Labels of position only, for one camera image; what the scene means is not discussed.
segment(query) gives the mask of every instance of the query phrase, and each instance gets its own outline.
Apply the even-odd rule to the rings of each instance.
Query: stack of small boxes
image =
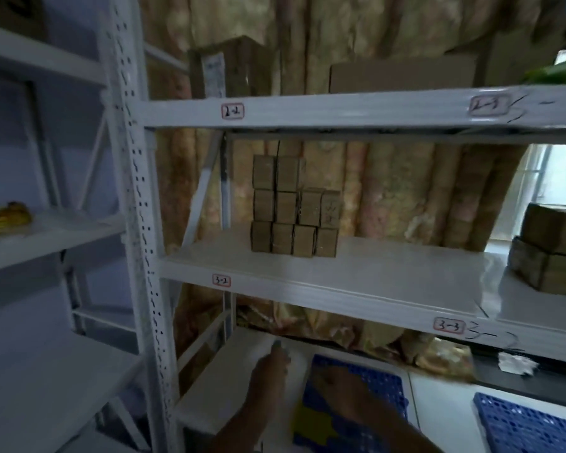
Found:
[[[528,206],[508,265],[533,288],[566,295],[566,205]]]
[[[304,189],[304,170],[299,157],[254,156],[252,251],[336,256],[340,193]]]

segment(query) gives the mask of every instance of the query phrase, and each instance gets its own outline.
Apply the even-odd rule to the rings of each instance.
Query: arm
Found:
[[[285,390],[290,359],[275,342],[252,372],[246,401],[212,439],[206,453],[250,453],[276,411]]]
[[[331,409],[344,418],[369,427],[391,453],[442,453],[382,400],[374,397],[360,377],[343,367],[315,373],[313,384]]]

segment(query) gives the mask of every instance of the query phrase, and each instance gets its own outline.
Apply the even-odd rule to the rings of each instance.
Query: human hand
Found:
[[[246,406],[257,410],[258,416],[270,419],[276,411],[283,392],[287,366],[291,362],[280,341],[273,343],[270,353],[260,358],[253,369],[246,396]]]
[[[361,377],[345,367],[332,365],[315,369],[311,382],[334,412],[355,423],[366,424],[365,415],[376,402]]]

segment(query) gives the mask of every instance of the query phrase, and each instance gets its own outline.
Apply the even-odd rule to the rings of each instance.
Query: perforated steel upright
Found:
[[[164,253],[155,168],[156,144],[154,133],[138,123],[136,113],[139,101],[148,99],[138,0],[110,0],[110,18],[116,59],[112,71],[118,82],[108,83],[108,86],[112,95],[119,93],[121,102],[116,101],[114,95],[109,111],[112,124],[116,124],[113,122],[115,118],[123,121],[122,142],[126,152],[122,152],[122,157],[128,156],[130,187],[133,189],[133,204],[127,207],[129,206],[130,212],[134,209],[133,213],[127,213],[127,223],[128,228],[136,225],[138,235],[138,243],[135,237],[128,237],[128,244],[136,245],[137,254],[142,259],[142,274],[131,272],[130,275],[135,278],[139,290],[144,287],[144,293],[139,292],[139,301],[148,306],[151,318],[155,374],[158,378],[159,399],[162,401],[164,429],[156,429],[157,432],[162,432],[162,436],[156,436],[160,438],[154,440],[153,451],[178,453],[182,451],[183,445],[179,443],[173,418],[174,404],[179,399],[179,385],[172,308],[168,283],[161,281],[156,273],[158,257]]]

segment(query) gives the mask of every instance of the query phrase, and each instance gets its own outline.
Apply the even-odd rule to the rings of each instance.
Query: plastic grid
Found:
[[[386,372],[373,370],[361,365],[350,364],[337,359],[315,355],[311,364],[313,368],[319,366],[339,365],[346,367],[351,373],[359,375],[367,383],[371,393],[391,404],[398,413],[407,419],[408,400],[402,390],[402,379],[399,376]],[[348,451],[386,453],[388,450],[379,442],[377,436],[365,426],[357,425],[332,412],[324,398],[313,387],[310,380],[306,383],[302,396],[302,405],[315,411],[331,416],[333,429],[339,437],[330,439],[327,446],[318,445],[311,439],[294,433],[293,442],[296,445],[307,446],[315,453],[341,453]]]
[[[492,453],[566,452],[566,420],[482,393],[474,404]]]

